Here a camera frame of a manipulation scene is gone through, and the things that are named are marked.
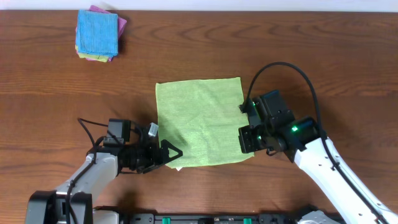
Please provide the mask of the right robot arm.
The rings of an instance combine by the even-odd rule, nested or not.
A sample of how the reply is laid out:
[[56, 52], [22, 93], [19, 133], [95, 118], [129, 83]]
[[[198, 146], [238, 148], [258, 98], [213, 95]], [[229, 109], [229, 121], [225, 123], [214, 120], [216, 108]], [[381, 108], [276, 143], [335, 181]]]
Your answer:
[[243, 153], [283, 152], [318, 185], [346, 223], [397, 223], [397, 214], [363, 184], [331, 139], [322, 138], [313, 118], [295, 118], [279, 96], [256, 97], [239, 109], [249, 121], [238, 129]]

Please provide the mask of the green microfiber cloth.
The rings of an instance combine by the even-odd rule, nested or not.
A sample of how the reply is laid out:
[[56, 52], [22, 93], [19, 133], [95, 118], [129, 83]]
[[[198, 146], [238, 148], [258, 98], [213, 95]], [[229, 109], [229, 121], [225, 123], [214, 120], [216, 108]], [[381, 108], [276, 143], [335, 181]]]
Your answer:
[[158, 83], [155, 95], [159, 139], [183, 152], [167, 163], [169, 168], [217, 166], [253, 157], [242, 153], [238, 139], [238, 129], [248, 125], [239, 110], [239, 77]]

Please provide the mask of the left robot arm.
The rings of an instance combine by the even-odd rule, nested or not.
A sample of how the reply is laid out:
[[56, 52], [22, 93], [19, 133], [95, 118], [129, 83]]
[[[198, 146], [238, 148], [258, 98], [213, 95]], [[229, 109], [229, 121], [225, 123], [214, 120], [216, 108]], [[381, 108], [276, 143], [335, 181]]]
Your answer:
[[54, 190], [38, 190], [28, 201], [26, 223], [133, 223], [133, 215], [114, 207], [94, 207], [103, 189], [119, 174], [146, 174], [180, 157], [167, 140], [156, 142], [158, 125], [142, 128], [110, 119], [107, 133], [92, 140], [83, 165]]

